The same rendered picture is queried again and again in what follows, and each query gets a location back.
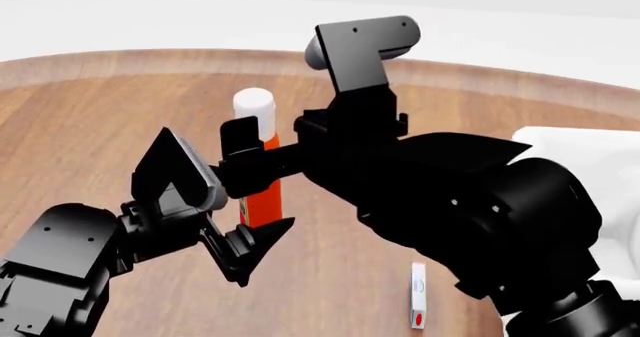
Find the black triangular left gripper finger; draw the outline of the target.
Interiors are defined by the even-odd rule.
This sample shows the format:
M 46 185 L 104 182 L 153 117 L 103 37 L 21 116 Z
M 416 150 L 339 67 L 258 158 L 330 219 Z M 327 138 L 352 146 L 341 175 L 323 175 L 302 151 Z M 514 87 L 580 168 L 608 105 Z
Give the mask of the black triangular left gripper finger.
M 204 218 L 199 240 L 228 282 L 241 288 L 248 285 L 251 273 L 269 250 L 294 225 L 289 217 L 253 228 L 239 224 L 233 231 L 222 234 L 210 217 Z

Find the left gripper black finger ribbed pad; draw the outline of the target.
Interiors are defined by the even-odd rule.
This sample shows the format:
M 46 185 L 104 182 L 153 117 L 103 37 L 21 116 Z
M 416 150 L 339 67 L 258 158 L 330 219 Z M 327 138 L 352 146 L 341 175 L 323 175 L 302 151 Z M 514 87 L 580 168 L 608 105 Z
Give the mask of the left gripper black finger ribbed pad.
M 186 205 L 200 210 L 221 210 L 228 201 L 213 169 L 184 138 L 164 127 L 132 174 L 131 195 L 150 207 L 168 186 L 175 187 Z

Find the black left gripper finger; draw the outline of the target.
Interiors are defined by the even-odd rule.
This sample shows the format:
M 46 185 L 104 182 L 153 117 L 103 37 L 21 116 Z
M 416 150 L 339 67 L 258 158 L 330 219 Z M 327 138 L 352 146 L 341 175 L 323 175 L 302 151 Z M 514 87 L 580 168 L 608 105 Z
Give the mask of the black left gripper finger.
M 276 180 L 302 171 L 301 147 L 291 144 L 267 150 L 260 140 L 257 117 L 223 123 L 220 142 L 218 177 L 230 198 L 263 192 Z

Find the red ketchup bottle white cap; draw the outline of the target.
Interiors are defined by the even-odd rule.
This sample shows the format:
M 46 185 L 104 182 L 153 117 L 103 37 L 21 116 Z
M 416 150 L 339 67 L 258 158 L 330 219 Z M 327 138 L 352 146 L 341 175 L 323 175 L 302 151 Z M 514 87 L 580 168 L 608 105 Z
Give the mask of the red ketchup bottle white cap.
M 276 103 L 273 94 L 265 89 L 251 87 L 240 90 L 233 97 L 235 118 L 257 117 L 260 141 L 266 150 L 280 147 L 276 132 Z M 240 221 L 250 227 L 259 227 L 282 219 L 280 180 L 263 192 L 239 200 Z

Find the small white box red dot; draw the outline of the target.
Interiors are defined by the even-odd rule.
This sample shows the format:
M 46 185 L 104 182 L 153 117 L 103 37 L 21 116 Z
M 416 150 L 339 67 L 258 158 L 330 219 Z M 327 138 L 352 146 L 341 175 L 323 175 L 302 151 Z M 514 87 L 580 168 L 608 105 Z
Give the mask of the small white box red dot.
M 426 266 L 413 262 L 410 276 L 410 324 L 412 329 L 424 329 L 426 309 Z

